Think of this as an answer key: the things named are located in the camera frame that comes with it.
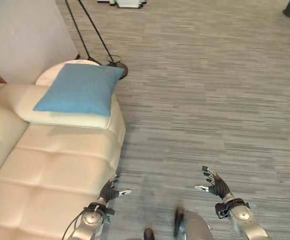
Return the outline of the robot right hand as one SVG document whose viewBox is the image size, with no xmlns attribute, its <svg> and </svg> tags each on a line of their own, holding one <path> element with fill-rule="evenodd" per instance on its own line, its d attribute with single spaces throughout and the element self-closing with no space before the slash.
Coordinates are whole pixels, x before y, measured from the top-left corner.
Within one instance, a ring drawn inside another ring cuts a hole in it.
<svg viewBox="0 0 290 240">
<path fill-rule="evenodd" d="M 223 199 L 228 194 L 231 194 L 231 190 L 226 182 L 211 168 L 202 166 L 203 175 L 206 176 L 206 181 L 211 185 L 194 185 L 194 189 L 199 192 L 211 193 L 215 196 Z"/>
</svg>

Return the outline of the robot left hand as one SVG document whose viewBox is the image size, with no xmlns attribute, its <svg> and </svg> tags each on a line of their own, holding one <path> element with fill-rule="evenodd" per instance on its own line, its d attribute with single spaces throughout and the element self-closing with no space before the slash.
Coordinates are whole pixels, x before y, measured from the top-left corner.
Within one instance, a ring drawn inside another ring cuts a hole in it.
<svg viewBox="0 0 290 240">
<path fill-rule="evenodd" d="M 115 183 L 118 181 L 119 178 L 120 175 L 118 174 L 112 176 L 101 189 L 98 199 L 102 199 L 104 202 L 108 203 L 109 201 L 114 200 L 118 197 L 130 195 L 132 193 L 131 189 L 115 189 Z"/>
</svg>

